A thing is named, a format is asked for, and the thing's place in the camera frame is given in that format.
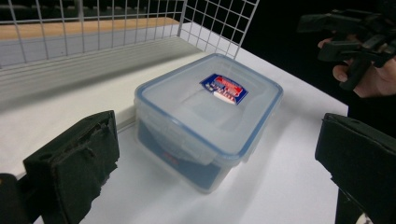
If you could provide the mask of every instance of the table surface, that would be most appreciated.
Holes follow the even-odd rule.
[[[134,88],[204,56],[192,49],[125,76],[1,110],[0,172],[21,175],[24,158],[85,116],[115,109],[117,119],[129,120]],[[128,125],[119,131],[119,168],[81,223],[334,223],[338,188],[314,154],[324,114],[345,115],[347,106],[243,49],[236,60],[284,89],[248,162],[205,195],[134,147],[134,126]],[[86,105],[93,98],[102,99]]]

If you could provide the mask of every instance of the red and blue label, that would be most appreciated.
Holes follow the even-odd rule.
[[[220,100],[229,104],[238,105],[248,94],[248,91],[241,85],[218,74],[207,77],[200,84]]]

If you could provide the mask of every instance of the wooden shelf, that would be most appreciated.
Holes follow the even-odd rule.
[[[144,19],[129,19],[129,20],[114,20],[114,21],[72,21],[72,22],[52,22],[43,23],[45,36],[62,36],[64,29],[66,35],[81,34],[83,27],[84,34],[97,33],[97,32],[111,32],[124,30],[124,29],[139,29],[139,28],[152,28],[156,26],[165,26],[178,24],[170,18],[144,18]],[[42,37],[43,32],[40,23],[35,24],[19,24],[18,29],[21,38]],[[0,40],[18,39],[17,29],[14,25],[0,25]]]

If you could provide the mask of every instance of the human hand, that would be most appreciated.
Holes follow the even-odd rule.
[[[322,48],[331,39],[324,39],[318,43]],[[341,82],[347,81],[348,65],[336,65],[333,76]],[[384,66],[377,68],[373,65],[367,69],[359,84],[353,90],[360,98],[388,96],[396,94],[396,57],[387,61]]]

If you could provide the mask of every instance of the wire grid rack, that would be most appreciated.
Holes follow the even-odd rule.
[[[0,0],[0,67],[179,36],[236,57],[260,0]]]

